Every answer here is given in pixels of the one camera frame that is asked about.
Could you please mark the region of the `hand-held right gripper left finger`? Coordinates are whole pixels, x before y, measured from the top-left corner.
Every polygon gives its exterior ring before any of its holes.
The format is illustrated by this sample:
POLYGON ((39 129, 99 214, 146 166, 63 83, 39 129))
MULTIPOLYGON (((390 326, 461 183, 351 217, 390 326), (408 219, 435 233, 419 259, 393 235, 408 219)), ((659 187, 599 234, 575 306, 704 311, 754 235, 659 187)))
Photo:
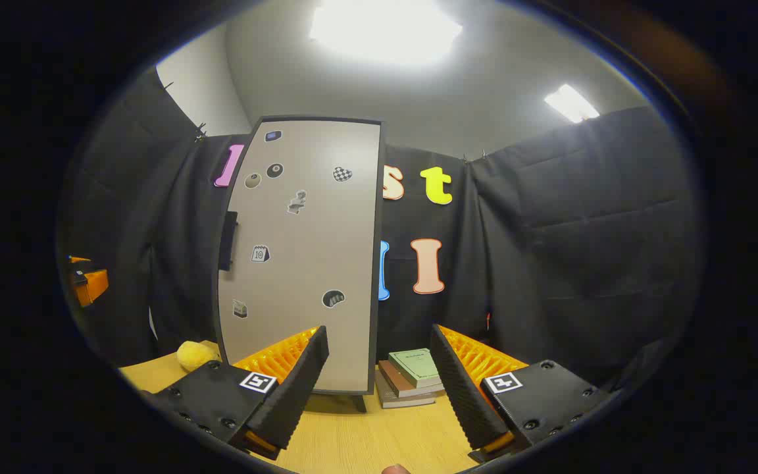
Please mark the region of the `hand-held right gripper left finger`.
POLYGON ((274 461, 291 441, 328 355, 327 328, 312 327, 234 364, 205 360, 142 396, 190 428, 274 461))

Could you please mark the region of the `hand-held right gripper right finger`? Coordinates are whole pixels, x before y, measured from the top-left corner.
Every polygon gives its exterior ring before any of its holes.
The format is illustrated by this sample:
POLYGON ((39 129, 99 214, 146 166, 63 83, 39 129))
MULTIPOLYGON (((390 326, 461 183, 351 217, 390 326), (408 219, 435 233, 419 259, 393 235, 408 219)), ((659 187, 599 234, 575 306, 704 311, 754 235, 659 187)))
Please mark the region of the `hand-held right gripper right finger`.
POLYGON ((458 331, 431 332, 434 366, 478 463, 568 434, 611 398, 551 359, 524 363, 458 331))

